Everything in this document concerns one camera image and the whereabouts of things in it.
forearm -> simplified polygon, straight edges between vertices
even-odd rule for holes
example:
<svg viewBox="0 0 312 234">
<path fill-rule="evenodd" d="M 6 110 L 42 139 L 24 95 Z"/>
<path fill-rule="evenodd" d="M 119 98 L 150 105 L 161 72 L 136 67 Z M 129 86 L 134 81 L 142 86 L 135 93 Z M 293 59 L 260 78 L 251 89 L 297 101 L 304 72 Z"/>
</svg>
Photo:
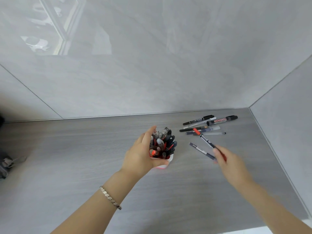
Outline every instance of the forearm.
<svg viewBox="0 0 312 234">
<path fill-rule="evenodd" d="M 260 185 L 251 183 L 240 188 L 239 192 L 257 210 L 274 234 L 312 233 L 309 226 L 276 202 Z"/>
<path fill-rule="evenodd" d="M 121 204 L 138 180 L 121 170 L 112 175 L 103 188 Z M 52 234 L 103 234 L 115 211 L 116 207 L 98 190 Z"/>
</svg>

bracelet link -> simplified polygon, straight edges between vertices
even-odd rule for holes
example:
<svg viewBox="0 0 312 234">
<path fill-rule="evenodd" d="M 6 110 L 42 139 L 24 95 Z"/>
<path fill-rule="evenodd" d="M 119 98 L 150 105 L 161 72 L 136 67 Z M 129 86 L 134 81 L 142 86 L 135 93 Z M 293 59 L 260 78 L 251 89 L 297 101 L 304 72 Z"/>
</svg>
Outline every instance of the bracelet link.
<svg viewBox="0 0 312 234">
<path fill-rule="evenodd" d="M 117 203 L 115 202 L 115 200 L 113 200 L 113 198 L 104 190 L 103 186 L 100 186 L 99 189 L 100 189 L 101 192 L 110 200 L 110 202 L 111 202 L 113 205 L 115 205 L 115 207 L 116 207 L 117 209 L 119 209 L 119 210 L 122 209 L 122 207 L 121 207 L 119 204 L 117 204 Z"/>
</svg>

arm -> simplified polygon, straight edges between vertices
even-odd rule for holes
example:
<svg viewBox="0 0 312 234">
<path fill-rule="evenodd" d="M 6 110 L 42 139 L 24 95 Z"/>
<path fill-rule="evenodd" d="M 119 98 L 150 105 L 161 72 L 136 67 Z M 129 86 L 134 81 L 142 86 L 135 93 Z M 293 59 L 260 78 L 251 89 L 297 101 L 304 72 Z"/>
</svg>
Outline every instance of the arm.
<svg viewBox="0 0 312 234">
<path fill-rule="evenodd" d="M 168 164 L 164 159 L 152 160 L 149 156 L 149 143 L 155 128 L 151 127 L 135 141 L 125 155 L 122 168 L 103 185 L 119 205 L 150 169 Z M 98 190 L 51 234 L 103 234 L 115 211 L 116 207 Z"/>
<path fill-rule="evenodd" d="M 227 157 L 225 162 L 220 152 L 213 149 L 220 168 L 228 182 L 256 209 L 274 234 L 312 234 L 312 229 L 288 212 L 253 180 L 243 160 L 228 149 L 217 146 Z"/>
</svg>

white pen holder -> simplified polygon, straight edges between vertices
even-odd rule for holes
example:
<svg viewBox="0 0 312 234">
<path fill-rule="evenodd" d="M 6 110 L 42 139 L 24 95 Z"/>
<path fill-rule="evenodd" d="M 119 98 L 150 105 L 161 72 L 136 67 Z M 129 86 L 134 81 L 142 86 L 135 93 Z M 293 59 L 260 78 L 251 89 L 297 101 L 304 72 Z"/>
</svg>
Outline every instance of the white pen holder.
<svg viewBox="0 0 312 234">
<path fill-rule="evenodd" d="M 169 164 L 173 160 L 173 158 L 174 158 L 174 154 L 170 154 L 170 158 L 166 159 L 169 162 L 168 165 L 160 165 L 157 168 L 162 168 L 162 169 L 166 168 L 167 166 L 169 166 Z"/>
</svg>

baseboard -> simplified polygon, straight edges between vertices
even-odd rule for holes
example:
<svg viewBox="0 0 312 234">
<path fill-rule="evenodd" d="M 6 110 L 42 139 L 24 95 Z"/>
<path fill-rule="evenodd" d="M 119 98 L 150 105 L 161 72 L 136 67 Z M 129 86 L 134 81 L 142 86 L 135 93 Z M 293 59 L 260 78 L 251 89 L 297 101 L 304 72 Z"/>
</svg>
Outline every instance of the baseboard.
<svg viewBox="0 0 312 234">
<path fill-rule="evenodd" d="M 108 115 L 108 116 L 94 116 L 94 117 L 69 117 L 69 118 L 55 118 L 55 119 L 42 119 L 42 120 L 8 121 L 6 123 L 73 120 L 73 119 L 102 118 L 102 117 L 141 116 L 141 115 L 156 115 L 156 114 L 169 114 L 169 113 L 182 113 L 182 112 L 206 112 L 206 111 L 216 111 L 216 110 L 232 110 L 232 109 L 247 109 L 247 108 L 248 107 L 245 107 L 245 108 L 222 108 L 222 109 L 207 109 L 207 110 L 176 111 L 176 112 L 160 112 L 160 113 L 123 114 L 123 115 Z"/>
<path fill-rule="evenodd" d="M 268 145 L 269 145 L 269 147 L 270 147 L 272 153 L 274 154 L 276 160 L 278 161 L 280 167 L 282 168 L 284 174 L 286 175 L 286 177 L 287 177 L 289 183 L 291 184 L 292 188 L 294 189 L 294 192 L 296 193 L 296 195 L 298 196 L 298 198 L 299 198 L 300 202 L 302 203 L 304 209 L 306 210 L 306 212 L 307 212 L 307 214 L 308 214 L 308 216 L 309 216 L 309 219 L 312 220 L 312 215 L 311 215 L 310 211 L 308 210 L 306 204 L 304 203 L 303 199 L 302 199 L 301 196 L 299 195 L 297 189 L 295 188 L 293 182 L 291 181 L 291 179 L 290 179 L 290 177 L 288 176 L 288 174 L 287 174 L 285 168 L 283 167 L 283 164 L 282 164 L 281 161 L 279 160 L 279 158 L 278 158 L 277 154 L 275 153 L 275 151 L 274 151 L 274 149 L 273 149 L 273 147 L 272 147 L 270 141 L 269 141 L 268 138 L 266 137 L 265 133 L 263 132 L 261 126 L 259 125 L 257 119 L 255 118 L 255 116 L 254 116 L 254 114 L 252 113 L 252 110 L 251 110 L 250 108 L 249 108 L 249 112 L 250 112 L 250 114 L 252 115 L 252 117 L 253 117 L 254 121 L 256 122 L 256 124 L 258 125 L 258 127 L 259 127 L 261 133 L 263 134 L 264 138 L 266 139 L 266 141 L 267 141 L 267 143 L 268 143 Z"/>
</svg>

